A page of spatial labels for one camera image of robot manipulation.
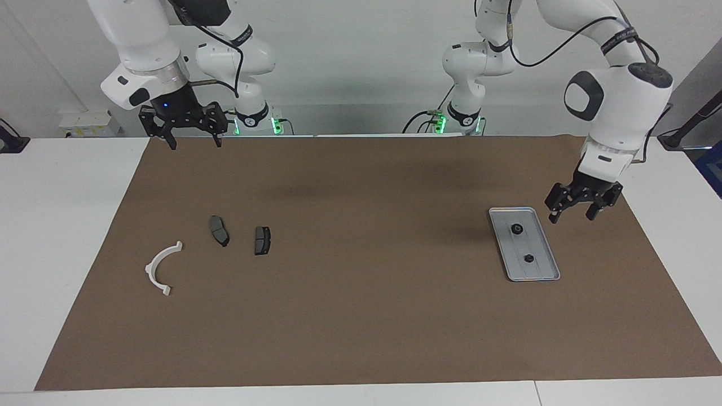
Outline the silver metal tray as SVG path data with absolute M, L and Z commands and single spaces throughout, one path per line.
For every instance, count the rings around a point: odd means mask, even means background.
M 508 280 L 513 282 L 555 281 L 561 277 L 542 223 L 531 206 L 496 206 L 489 217 Z M 510 227 L 520 223 L 524 232 L 512 234 Z M 533 263 L 524 261 L 533 254 Z

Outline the long dark brake pad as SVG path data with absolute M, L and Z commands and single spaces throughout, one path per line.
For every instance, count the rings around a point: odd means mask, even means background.
M 209 228 L 215 241 L 222 247 L 226 247 L 229 244 L 230 236 L 222 218 L 217 215 L 212 215 L 209 219 Z

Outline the black angled stand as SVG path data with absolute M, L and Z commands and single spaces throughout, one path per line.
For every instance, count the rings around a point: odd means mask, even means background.
M 657 136 L 663 147 L 667 150 L 679 150 L 681 141 L 700 123 L 711 118 L 715 113 L 722 109 L 722 89 L 719 90 L 712 98 L 707 101 L 686 123 L 677 129 L 666 131 Z

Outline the blue bin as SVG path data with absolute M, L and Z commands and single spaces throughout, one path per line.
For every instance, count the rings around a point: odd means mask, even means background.
M 694 167 L 722 200 L 722 140 L 696 159 Z

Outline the black stand base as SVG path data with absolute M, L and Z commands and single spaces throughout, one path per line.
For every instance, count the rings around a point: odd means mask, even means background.
M 20 153 L 31 138 L 21 136 L 5 119 L 0 117 L 0 154 Z

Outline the brown table mat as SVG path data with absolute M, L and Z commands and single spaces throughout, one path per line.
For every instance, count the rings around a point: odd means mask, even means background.
M 36 390 L 722 376 L 623 198 L 546 219 L 581 144 L 152 140 Z M 534 208 L 559 280 L 508 280 L 496 206 Z

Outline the white box by wall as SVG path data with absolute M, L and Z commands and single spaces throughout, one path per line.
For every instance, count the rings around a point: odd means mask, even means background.
M 124 133 L 110 111 L 64 114 L 59 131 L 64 137 L 119 137 Z

